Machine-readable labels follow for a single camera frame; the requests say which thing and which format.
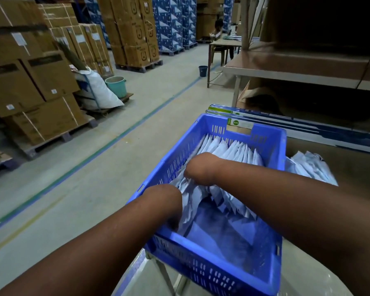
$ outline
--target concrete floor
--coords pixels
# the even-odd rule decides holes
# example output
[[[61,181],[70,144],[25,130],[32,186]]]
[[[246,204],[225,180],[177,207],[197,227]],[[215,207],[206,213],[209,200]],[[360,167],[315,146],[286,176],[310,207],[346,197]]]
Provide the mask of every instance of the concrete floor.
[[[213,66],[219,66],[218,57]],[[217,83],[224,86],[207,89],[206,79],[198,78],[198,66],[207,62],[207,45],[163,56],[163,61],[163,66],[146,74],[117,70],[134,93],[125,108],[19,169],[0,173],[0,219],[28,199],[38,199],[0,224],[0,288],[121,208],[208,105],[231,104],[234,79],[221,75]],[[96,156],[99,150],[104,151]],[[178,274],[168,272],[174,282]],[[164,295],[163,285],[151,261],[145,261],[123,294]],[[190,284],[184,294],[208,293]],[[331,272],[287,241],[281,294],[350,295]]]

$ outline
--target forearm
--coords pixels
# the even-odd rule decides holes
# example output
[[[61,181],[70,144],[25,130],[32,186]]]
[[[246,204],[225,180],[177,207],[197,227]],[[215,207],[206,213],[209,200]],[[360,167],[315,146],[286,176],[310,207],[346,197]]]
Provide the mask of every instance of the forearm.
[[[111,295],[143,245],[178,207],[181,197],[144,193],[31,267],[0,295]]]
[[[228,160],[219,164],[219,187],[323,264],[329,264],[327,253],[353,253],[370,240],[369,201],[288,172]]]

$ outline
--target table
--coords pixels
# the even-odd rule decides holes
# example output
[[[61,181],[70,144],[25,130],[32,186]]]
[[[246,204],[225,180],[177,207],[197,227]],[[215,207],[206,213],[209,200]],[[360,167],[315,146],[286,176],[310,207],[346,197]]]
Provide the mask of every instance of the table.
[[[211,69],[211,49],[212,49],[212,46],[232,46],[232,47],[238,47],[238,51],[240,51],[240,48],[241,48],[241,41],[238,41],[238,40],[229,40],[229,39],[223,39],[223,38],[220,38],[218,40],[215,40],[213,41],[212,43],[210,43],[208,45],[208,70],[207,70],[207,88],[209,88],[209,79],[210,79],[210,69]],[[228,60],[228,52],[229,52],[229,49],[226,50],[226,62]]]
[[[250,51],[243,50],[223,67],[223,72],[236,76],[232,100],[236,107],[242,76],[362,89],[369,63],[370,56],[277,50],[268,43],[254,42]]]

